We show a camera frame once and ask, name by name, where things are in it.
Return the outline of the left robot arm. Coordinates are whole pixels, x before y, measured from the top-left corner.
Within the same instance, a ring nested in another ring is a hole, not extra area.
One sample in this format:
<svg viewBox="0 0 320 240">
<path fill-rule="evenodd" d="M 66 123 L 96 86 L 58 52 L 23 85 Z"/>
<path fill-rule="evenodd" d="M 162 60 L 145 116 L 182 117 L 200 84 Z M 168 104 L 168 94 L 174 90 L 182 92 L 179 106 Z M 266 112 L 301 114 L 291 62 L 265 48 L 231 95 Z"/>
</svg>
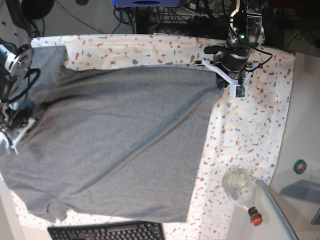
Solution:
<svg viewBox="0 0 320 240">
<path fill-rule="evenodd" d="M 249 78 L 255 70 L 263 68 L 262 62 L 249 62 L 254 51 L 265 54 L 258 49 L 265 41 L 263 7 L 262 0 L 237 0 L 231 14 L 223 12 L 222 25 L 228 30 L 225 44 L 204 48 L 205 54 L 213 55 L 211 60 L 194 61 L 195 66 L 216 73 L 217 87 L 229 87 L 232 98 L 246 98 Z"/>
</svg>

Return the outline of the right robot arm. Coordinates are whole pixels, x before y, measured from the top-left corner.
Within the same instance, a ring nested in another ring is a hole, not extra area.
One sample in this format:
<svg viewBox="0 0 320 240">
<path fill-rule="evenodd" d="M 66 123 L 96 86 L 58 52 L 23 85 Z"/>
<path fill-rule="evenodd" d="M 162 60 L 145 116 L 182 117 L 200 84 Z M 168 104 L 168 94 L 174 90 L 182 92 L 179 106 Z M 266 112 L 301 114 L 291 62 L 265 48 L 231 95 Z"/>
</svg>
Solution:
<svg viewBox="0 0 320 240">
<path fill-rule="evenodd" d="M 31 109 L 24 107 L 29 90 L 41 71 L 31 68 L 32 33 L 18 0 L 0 2 L 0 140 L 8 153 L 18 153 L 18 143 L 35 125 Z"/>
</svg>

